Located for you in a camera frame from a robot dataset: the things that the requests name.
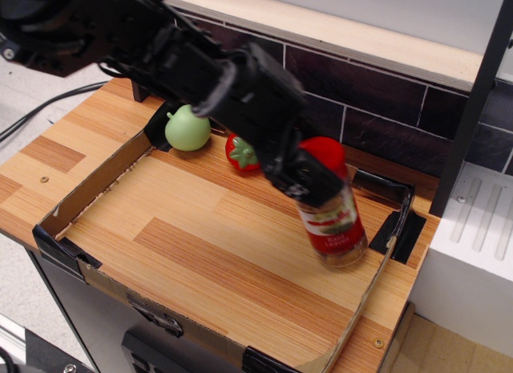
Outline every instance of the green apple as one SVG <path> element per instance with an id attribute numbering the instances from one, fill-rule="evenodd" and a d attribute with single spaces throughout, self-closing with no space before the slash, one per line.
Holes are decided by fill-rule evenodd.
<path id="1" fill-rule="evenodd" d="M 168 117 L 165 134 L 173 148 L 194 151 L 207 143 L 210 136 L 210 120 L 195 116 L 189 104 L 180 107 L 175 115 L 168 112 Z"/>

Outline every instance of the spice jar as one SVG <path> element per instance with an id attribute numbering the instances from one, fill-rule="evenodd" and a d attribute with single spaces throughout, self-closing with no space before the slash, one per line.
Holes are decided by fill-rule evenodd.
<path id="1" fill-rule="evenodd" d="M 328 266 L 350 265 L 365 252 L 367 236 L 349 184 L 344 148 L 336 140 L 324 136 L 303 140 L 299 147 L 337 174 L 343 182 L 340 192 L 321 207 L 297 202 L 312 247 Z"/>

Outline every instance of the wooden tray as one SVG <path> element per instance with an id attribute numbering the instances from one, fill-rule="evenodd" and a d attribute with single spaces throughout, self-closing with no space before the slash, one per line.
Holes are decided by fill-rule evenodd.
<path id="1" fill-rule="evenodd" d="M 197 152 L 167 153 L 151 149 L 140 133 L 40 226 L 182 321 L 239 350 L 253 347 L 299 371 L 323 371 L 360 314 L 383 256 L 369 250 L 354 266 L 324 267 L 294 202 L 259 171 L 237 172 L 224 142 L 212 136 Z M 115 181 L 101 184 L 109 179 Z M 372 240 L 393 209 L 359 192 L 357 204 Z M 208 347 L 220 352 L 216 342 Z"/>
<path id="2" fill-rule="evenodd" d="M 324 269 L 311 252 L 293 201 L 283 197 L 260 175 L 241 176 L 233 172 L 220 159 L 223 158 L 220 152 L 215 154 L 216 150 L 222 151 L 217 145 L 222 138 L 216 136 L 206 152 L 190 153 L 187 158 L 179 157 L 183 154 L 178 152 L 152 153 L 141 160 L 143 166 L 137 164 L 126 179 L 111 186 L 112 192 L 103 195 L 119 174 L 148 148 L 145 139 L 134 136 L 138 136 L 161 103 L 161 99 L 154 97 L 143 103 L 134 102 L 130 82 L 112 80 L 7 161 L 0 167 L 0 231 L 38 253 L 32 233 L 35 225 L 48 224 L 48 233 L 57 236 L 85 205 L 101 194 L 84 214 L 85 219 L 79 218 L 77 225 L 68 229 L 69 236 L 72 232 L 82 235 L 76 229 L 84 227 L 80 225 L 87 223 L 90 213 L 93 217 L 96 211 L 105 214 L 103 209 L 110 207 L 105 201 L 115 200 L 120 209 L 107 214 L 105 221 L 90 219 L 98 226 L 99 233 L 84 243 L 75 239 L 83 253 L 77 253 L 78 265 L 72 260 L 65 266 L 68 271 L 84 276 L 87 283 L 128 305 L 131 303 L 127 294 L 131 294 L 146 303 L 155 303 L 167 313 L 172 312 L 169 309 L 183 312 L 176 317 L 184 319 L 181 323 L 184 337 L 194 337 L 200 344 L 215 343 L 216 352 L 232 361 L 240 361 L 248 345 L 295 367 L 306 361 L 320 361 L 317 357 L 322 360 L 319 356 L 326 359 L 337 337 L 348 329 L 345 326 L 354 318 L 358 300 L 384 257 L 369 250 L 360 265 L 344 272 Z M 128 155 L 116 155 L 119 150 Z M 378 369 L 389 346 L 436 230 L 438 219 L 427 214 L 436 180 L 349 148 L 348 157 L 352 163 L 370 171 L 415 183 L 420 195 L 415 199 L 415 209 L 428 219 L 407 264 L 389 262 L 333 369 L 333 373 L 370 373 Z M 152 166 L 171 171 L 169 174 L 164 171 L 165 178 L 140 171 Z M 125 184 L 141 174 L 152 183 L 136 183 L 158 198 L 151 209 L 163 215 L 176 215 L 177 220 L 171 222 L 174 232 L 185 231 L 198 242 L 205 241 L 201 236 L 206 236 L 207 247 L 215 253 L 194 255 L 203 257 L 203 263 L 211 266 L 209 269 L 182 266 L 182 260 L 176 260 L 167 246 L 166 253 L 158 253 L 157 248 L 146 250 L 135 242 L 141 229 L 150 228 L 148 225 L 156 222 L 151 211 L 148 215 L 142 206 L 138 211 L 139 204 L 122 197 L 129 191 L 124 190 Z M 43 177 L 49 180 L 42 183 Z M 174 189 L 176 184 L 190 193 L 184 195 L 183 189 Z M 192 187 L 194 184 L 206 187 L 198 190 Z M 156 186 L 165 190 L 164 193 L 158 192 Z M 368 237 L 372 239 L 392 208 L 374 196 L 358 191 L 356 194 Z M 134 198 L 147 199 L 139 194 Z M 190 211 L 191 206 L 196 206 L 196 211 Z M 186 214 L 192 219 L 190 227 L 184 224 Z M 210 242 L 211 235 L 217 242 Z M 85 257 L 88 253 L 101 262 L 98 270 L 93 257 Z M 214 288 L 227 294 L 229 301 L 221 299 L 217 291 L 209 290 Z M 233 315 L 239 312 L 241 317 Z M 258 317 L 253 319 L 251 314 L 255 312 Z M 380 340 L 384 347 L 376 347 L 375 340 Z"/>

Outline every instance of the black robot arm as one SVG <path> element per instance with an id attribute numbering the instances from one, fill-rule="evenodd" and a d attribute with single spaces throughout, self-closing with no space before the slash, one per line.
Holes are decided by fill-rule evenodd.
<path id="1" fill-rule="evenodd" d="M 290 197 L 318 207 L 341 188 L 297 148 L 316 135 L 302 127 L 299 82 L 255 44 L 223 50 L 164 0 L 0 0 L 0 52 L 62 77 L 107 64 L 247 140 L 266 177 Z"/>

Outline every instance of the black cable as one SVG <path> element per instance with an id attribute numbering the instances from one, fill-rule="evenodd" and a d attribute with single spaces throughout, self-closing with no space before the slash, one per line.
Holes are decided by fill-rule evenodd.
<path id="1" fill-rule="evenodd" d="M 95 91 L 101 88 L 106 82 L 99 82 L 99 83 L 93 83 L 88 84 L 83 87 L 76 88 L 74 90 L 64 92 L 61 95 L 57 95 L 50 100 L 47 100 L 45 103 L 37 106 L 34 110 L 30 111 L 28 114 L 11 124 L 8 128 L 0 132 L 0 143 L 9 138 L 9 136 L 13 135 L 17 130 L 19 130 L 26 122 L 28 122 L 30 119 L 32 119 L 34 116 L 36 116 L 44 107 L 52 104 L 53 102 L 56 102 L 57 100 L 61 100 L 64 98 L 68 98 L 73 95 L 83 94 L 85 92 L 89 91 Z"/>
<path id="2" fill-rule="evenodd" d="M 18 368 L 14 365 L 10 355 L 0 347 L 0 359 L 3 359 L 7 366 L 7 373 L 18 373 Z"/>

